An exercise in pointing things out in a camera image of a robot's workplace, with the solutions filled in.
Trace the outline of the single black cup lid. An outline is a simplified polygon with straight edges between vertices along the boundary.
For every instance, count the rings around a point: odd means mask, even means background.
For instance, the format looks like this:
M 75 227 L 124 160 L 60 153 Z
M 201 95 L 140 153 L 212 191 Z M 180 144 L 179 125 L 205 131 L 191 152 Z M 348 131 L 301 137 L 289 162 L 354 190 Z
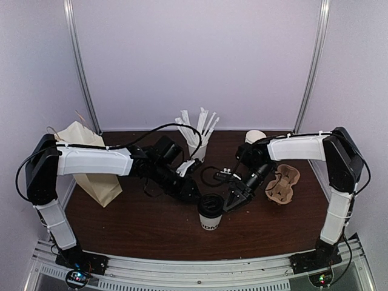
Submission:
M 210 193 L 203 195 L 198 203 L 198 213 L 206 218 L 217 218 L 224 213 L 224 198 Z

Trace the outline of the single white paper cup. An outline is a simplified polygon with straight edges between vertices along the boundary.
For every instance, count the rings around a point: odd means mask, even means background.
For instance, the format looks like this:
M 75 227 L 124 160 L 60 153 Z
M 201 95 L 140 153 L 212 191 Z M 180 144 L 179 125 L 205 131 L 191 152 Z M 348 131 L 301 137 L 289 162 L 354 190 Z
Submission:
M 199 209 L 199 220 L 201 227 L 204 230 L 216 230 L 221 222 L 223 210 L 209 211 L 206 209 Z

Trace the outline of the stack of white paper cups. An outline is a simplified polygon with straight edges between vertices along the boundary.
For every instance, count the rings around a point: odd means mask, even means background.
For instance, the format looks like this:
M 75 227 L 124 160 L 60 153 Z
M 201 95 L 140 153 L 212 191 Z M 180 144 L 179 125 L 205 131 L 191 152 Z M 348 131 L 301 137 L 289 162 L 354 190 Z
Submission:
M 260 130 L 249 130 L 248 132 L 246 132 L 245 142 L 248 144 L 253 144 L 257 140 L 260 140 L 266 137 L 267 135 Z

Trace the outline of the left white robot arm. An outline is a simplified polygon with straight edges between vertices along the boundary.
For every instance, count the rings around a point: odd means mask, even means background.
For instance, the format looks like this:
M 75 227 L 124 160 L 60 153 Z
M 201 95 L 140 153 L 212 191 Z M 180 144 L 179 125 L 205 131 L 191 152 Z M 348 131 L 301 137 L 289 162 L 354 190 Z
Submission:
M 201 165 L 198 159 L 184 161 L 177 169 L 171 164 L 182 148 L 167 136 L 154 145 L 135 144 L 97 146 L 57 142 L 52 134 L 44 135 L 33 153 L 21 164 L 25 170 L 27 201 L 42 216 L 63 258 L 74 269 L 87 264 L 80 251 L 56 193 L 58 176 L 73 174 L 108 174 L 151 180 L 172 198 L 197 203 L 200 191 L 191 173 Z

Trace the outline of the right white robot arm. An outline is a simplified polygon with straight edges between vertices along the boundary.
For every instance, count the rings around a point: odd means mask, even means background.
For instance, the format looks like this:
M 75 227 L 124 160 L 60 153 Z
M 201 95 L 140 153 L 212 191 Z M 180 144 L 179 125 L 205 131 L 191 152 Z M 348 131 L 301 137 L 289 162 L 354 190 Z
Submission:
M 248 168 L 242 178 L 227 176 L 229 194 L 224 211 L 236 210 L 253 199 L 255 190 L 264 182 L 278 161 L 317 160 L 326 163 L 330 201 L 318 242 L 322 244 L 311 254 L 311 263 L 322 268 L 334 257 L 332 247 L 338 244 L 350 220 L 357 185 L 363 170 L 369 166 L 344 127 L 330 132 L 270 136 L 245 142 L 236 152 L 238 164 Z

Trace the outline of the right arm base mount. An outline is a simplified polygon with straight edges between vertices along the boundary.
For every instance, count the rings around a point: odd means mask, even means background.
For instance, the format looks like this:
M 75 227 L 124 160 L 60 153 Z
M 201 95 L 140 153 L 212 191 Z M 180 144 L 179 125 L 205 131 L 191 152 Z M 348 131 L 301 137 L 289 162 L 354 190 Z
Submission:
M 315 250 L 296 253 L 289 260 L 295 275 L 307 273 L 310 283 L 319 288 L 328 287 L 332 283 L 334 279 L 332 267 L 343 261 L 338 254 L 332 255 L 330 258 L 318 258 Z

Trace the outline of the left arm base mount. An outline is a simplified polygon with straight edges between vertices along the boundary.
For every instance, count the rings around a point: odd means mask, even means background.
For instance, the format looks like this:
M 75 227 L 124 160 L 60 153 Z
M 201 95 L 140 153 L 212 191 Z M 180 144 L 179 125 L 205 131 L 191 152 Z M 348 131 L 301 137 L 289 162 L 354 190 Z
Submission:
M 71 289 L 84 288 L 89 283 L 95 283 L 96 275 L 104 275 L 109 259 L 107 256 L 85 253 L 77 263 L 71 263 L 62 255 L 57 254 L 55 263 L 69 268 L 65 275 L 65 283 Z

